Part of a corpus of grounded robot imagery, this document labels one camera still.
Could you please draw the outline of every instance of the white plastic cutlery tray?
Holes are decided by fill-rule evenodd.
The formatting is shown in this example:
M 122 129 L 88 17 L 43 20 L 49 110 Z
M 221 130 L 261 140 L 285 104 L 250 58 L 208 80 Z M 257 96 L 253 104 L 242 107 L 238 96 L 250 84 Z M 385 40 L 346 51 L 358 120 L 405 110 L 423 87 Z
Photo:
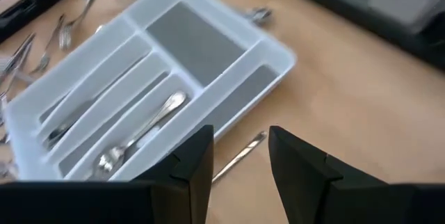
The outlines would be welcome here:
M 4 111 L 20 179 L 86 180 L 174 92 L 188 99 L 110 180 L 128 181 L 202 125 L 220 138 L 295 65 L 285 46 L 218 0 L 138 0 Z M 49 149 L 48 135 L 76 121 Z

